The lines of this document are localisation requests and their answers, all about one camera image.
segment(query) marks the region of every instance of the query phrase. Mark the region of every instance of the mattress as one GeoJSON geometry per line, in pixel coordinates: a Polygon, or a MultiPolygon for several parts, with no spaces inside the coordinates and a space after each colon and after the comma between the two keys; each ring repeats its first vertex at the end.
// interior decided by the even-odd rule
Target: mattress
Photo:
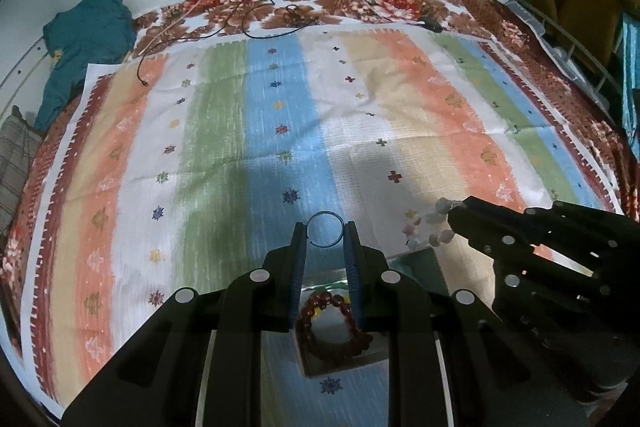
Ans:
{"type": "MultiPolygon", "coordinates": [[[[135,25],[49,132],[2,258],[2,349],[54,415],[174,290],[227,286],[319,210],[389,257],[446,229],[441,197],[638,219],[626,140],[495,0],[184,0],[135,25]]],[[[488,258],[435,250],[450,291],[492,301],[488,258]]],[[[310,250],[305,272],[340,265],[310,250]]],[[[385,360],[326,393],[293,343],[265,336],[264,425],[386,425],[385,360]]]]}

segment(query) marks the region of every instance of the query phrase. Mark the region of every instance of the red bead bracelet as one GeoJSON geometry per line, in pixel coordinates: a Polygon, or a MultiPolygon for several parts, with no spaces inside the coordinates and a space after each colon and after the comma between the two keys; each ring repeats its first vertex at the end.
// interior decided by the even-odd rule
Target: red bead bracelet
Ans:
{"type": "Polygon", "coordinates": [[[296,330],[302,342],[306,344],[311,354],[323,362],[330,362],[340,365],[347,359],[357,357],[363,351],[369,349],[373,336],[356,328],[356,324],[351,316],[351,305],[344,301],[341,295],[331,295],[328,291],[323,291],[319,295],[309,297],[306,304],[300,310],[300,318],[296,322],[296,330]],[[334,344],[319,340],[312,328],[311,317],[316,314],[316,308],[324,310],[331,304],[335,308],[340,308],[349,325],[351,339],[345,343],[334,344]]]}

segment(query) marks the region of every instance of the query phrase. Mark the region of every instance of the cross pattern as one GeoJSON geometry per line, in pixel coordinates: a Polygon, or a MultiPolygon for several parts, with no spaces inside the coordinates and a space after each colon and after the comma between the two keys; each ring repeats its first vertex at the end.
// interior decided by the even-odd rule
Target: cross pattern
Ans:
{"type": "Polygon", "coordinates": [[[400,183],[400,178],[402,178],[402,174],[398,174],[396,171],[391,171],[391,174],[387,176],[394,183],[400,183]]]}

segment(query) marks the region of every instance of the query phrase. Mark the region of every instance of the blue stripe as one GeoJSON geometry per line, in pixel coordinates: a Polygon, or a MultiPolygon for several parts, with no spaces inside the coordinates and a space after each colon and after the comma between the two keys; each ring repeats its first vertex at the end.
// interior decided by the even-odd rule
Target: blue stripe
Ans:
{"type": "MultiPolygon", "coordinates": [[[[307,222],[319,210],[347,216],[340,205],[297,37],[251,40],[247,55],[245,198],[250,230],[248,254],[258,264],[269,250],[289,244],[297,221],[307,222]],[[274,108],[278,102],[284,107],[274,108]],[[277,134],[279,126],[286,126],[287,132],[277,134]],[[278,159],[278,154],[285,152],[290,152],[286,163],[278,159]],[[286,191],[291,194],[291,190],[296,190],[300,199],[287,203],[283,195],[286,191]]],[[[339,234],[337,223],[319,219],[318,226],[313,225],[309,234],[321,245],[332,243],[339,234]]],[[[341,243],[324,250],[308,246],[306,273],[343,267],[341,243]]],[[[331,395],[322,393],[321,385],[329,375],[318,378],[303,375],[292,334],[263,334],[262,354],[262,380],[275,400],[264,403],[262,410],[264,416],[275,416],[276,425],[386,426],[388,377],[380,364],[331,374],[332,378],[340,379],[342,386],[331,395]]]]}
{"type": "Polygon", "coordinates": [[[533,102],[529,100],[527,95],[522,92],[511,77],[489,57],[480,46],[469,39],[458,38],[460,44],[472,54],[482,64],[485,70],[491,73],[495,83],[504,91],[511,102],[520,110],[524,117],[529,121],[531,127],[538,134],[551,156],[558,164],[562,173],[569,181],[578,204],[590,206],[593,208],[604,209],[604,205],[600,198],[597,197],[593,189],[585,179],[582,171],[575,164],[574,158],[564,145],[564,142],[556,133],[555,128],[549,124],[547,119],[542,115],[533,102]]]}
{"type": "MultiPolygon", "coordinates": [[[[297,221],[306,223],[320,210],[343,213],[297,37],[252,39],[247,55],[244,169],[248,254],[261,261],[269,250],[289,244],[297,221]],[[274,108],[276,103],[284,107],[274,108]],[[276,132],[278,128],[285,131],[285,127],[286,132],[276,132]]],[[[315,243],[327,245],[338,237],[339,223],[335,218],[320,219],[309,233],[315,243]]],[[[307,273],[342,267],[341,244],[324,250],[309,245],[307,273]]]]}

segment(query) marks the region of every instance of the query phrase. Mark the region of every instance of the green stripe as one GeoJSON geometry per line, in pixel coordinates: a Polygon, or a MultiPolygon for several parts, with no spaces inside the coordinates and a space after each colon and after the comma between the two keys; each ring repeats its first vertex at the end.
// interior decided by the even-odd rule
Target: green stripe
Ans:
{"type": "Polygon", "coordinates": [[[249,266],[242,165],[244,42],[219,44],[200,64],[186,122],[177,202],[186,214],[182,251],[174,258],[176,287],[222,289],[249,266]]]}
{"type": "Polygon", "coordinates": [[[519,130],[511,136],[524,150],[531,166],[537,172],[543,185],[545,185],[547,192],[561,201],[578,204],[569,181],[542,141],[542,138],[540,138],[535,128],[531,127],[527,117],[498,85],[491,73],[485,70],[482,62],[471,55],[453,36],[441,34],[435,35],[433,38],[445,49],[452,60],[457,58],[464,60],[462,64],[458,64],[458,67],[464,71],[467,80],[469,81],[472,78],[475,81],[472,85],[476,91],[492,106],[498,116],[514,130],[519,130]]]}

